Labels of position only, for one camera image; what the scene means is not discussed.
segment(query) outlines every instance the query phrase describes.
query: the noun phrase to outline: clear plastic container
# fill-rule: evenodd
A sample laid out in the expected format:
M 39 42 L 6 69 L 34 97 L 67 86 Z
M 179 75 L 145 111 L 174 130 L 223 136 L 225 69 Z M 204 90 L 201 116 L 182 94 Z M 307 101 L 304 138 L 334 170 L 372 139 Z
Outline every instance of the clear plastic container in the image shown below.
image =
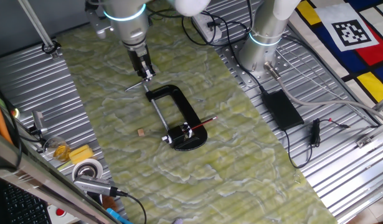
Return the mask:
M 51 159 L 55 159 L 61 162 L 69 160 L 69 154 L 71 149 L 65 140 L 61 137 L 51 137 L 43 145 L 43 154 Z

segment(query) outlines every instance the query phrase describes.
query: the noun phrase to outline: black keyboard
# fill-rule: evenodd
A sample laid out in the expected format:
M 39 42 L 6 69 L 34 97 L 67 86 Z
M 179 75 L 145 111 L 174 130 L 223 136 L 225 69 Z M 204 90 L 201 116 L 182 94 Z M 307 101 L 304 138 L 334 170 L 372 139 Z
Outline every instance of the black keyboard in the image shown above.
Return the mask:
M 7 223 L 51 224 L 45 201 L 12 185 L 0 181 L 0 192 L 7 210 Z

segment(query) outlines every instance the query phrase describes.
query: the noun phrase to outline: green marble surface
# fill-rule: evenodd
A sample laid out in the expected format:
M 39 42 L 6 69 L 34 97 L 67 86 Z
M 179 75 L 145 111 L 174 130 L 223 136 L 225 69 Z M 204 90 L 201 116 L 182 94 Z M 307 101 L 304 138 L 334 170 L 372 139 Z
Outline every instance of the green marble surface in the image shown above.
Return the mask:
M 180 19 L 149 29 L 157 72 L 149 88 L 176 85 L 201 120 L 218 116 L 205 145 L 190 152 L 162 142 L 166 131 L 142 87 L 125 92 L 139 77 L 113 34 L 100 40 L 83 26 L 58 40 L 113 179 L 141 200 L 148 223 L 336 223 L 300 171 L 294 181 L 283 146 L 214 49 L 192 44 Z M 184 121 L 170 97 L 158 106 L 170 126 Z M 139 205 L 122 201 L 130 221 L 142 223 Z

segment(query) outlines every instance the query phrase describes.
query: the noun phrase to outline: small wooden block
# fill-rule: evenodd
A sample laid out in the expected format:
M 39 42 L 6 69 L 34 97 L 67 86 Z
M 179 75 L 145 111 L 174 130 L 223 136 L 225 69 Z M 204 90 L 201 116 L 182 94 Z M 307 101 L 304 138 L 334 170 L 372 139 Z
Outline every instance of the small wooden block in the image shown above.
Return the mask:
M 137 133 L 139 133 L 139 136 L 144 136 L 144 130 L 143 130 L 143 128 L 137 130 Z

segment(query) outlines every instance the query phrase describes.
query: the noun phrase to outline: black c-clamp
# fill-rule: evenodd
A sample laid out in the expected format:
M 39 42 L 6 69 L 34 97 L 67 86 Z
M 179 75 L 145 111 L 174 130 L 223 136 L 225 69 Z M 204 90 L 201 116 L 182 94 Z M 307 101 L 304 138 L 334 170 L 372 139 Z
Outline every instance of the black c-clamp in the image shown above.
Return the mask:
M 144 88 L 147 91 L 147 99 L 154 105 L 159 117 L 168 131 L 168 135 L 162 138 L 163 141 L 169 143 L 171 147 L 177 151 L 190 151 L 205 144 L 208 138 L 208 133 L 204 126 L 193 128 L 201 124 L 201 121 L 179 87 L 174 85 L 165 85 L 156 90 L 149 91 L 147 86 L 144 84 Z M 158 109 L 158 106 L 155 103 L 156 100 L 168 95 L 172 97 L 173 101 L 179 108 L 179 111 L 186 120 L 184 124 L 171 129 L 169 129 Z

